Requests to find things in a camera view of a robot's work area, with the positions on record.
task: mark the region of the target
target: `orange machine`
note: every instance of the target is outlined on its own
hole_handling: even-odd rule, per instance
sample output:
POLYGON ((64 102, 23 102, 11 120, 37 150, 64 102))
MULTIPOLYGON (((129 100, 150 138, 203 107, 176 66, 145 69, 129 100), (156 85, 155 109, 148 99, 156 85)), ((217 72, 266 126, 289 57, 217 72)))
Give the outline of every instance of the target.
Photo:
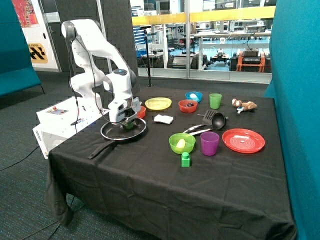
POLYGON ((241 51, 238 56, 236 71, 238 72, 258 72, 265 71, 266 57, 265 53, 252 49, 241 51))

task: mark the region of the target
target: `blue chair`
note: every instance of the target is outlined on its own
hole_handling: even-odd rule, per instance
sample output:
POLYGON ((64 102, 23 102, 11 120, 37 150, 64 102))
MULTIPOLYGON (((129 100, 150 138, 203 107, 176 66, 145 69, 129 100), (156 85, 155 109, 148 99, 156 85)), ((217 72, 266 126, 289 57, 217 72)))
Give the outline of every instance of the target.
POLYGON ((298 240, 320 239, 320 5, 279 0, 270 41, 282 153, 298 240))
POLYGON ((0 96, 41 85, 11 0, 0 1, 0 34, 0 96))

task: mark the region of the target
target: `green block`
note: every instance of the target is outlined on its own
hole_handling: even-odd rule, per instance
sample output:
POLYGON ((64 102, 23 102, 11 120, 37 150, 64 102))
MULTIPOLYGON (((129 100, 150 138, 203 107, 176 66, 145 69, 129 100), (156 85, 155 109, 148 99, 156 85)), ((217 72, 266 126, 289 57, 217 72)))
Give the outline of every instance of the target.
POLYGON ((190 156, 189 153, 183 152, 181 155, 181 167, 188 168, 190 167, 190 156))

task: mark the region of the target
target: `glass window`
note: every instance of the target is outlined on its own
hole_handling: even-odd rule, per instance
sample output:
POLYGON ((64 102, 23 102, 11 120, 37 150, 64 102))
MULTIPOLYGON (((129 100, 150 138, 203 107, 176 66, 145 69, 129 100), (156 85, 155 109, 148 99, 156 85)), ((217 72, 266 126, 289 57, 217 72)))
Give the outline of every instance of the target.
POLYGON ((275 4, 276 0, 131 0, 139 75, 148 75, 149 63, 155 77, 269 83, 275 4), (148 24, 146 46, 140 26, 148 24))

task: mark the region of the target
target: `door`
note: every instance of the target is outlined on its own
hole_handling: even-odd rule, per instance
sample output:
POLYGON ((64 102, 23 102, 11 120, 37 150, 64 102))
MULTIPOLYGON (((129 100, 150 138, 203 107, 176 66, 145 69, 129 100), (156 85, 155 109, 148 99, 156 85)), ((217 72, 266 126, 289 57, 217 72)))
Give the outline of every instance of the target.
POLYGON ((38 0, 12 0, 36 71, 61 72, 48 24, 38 0))

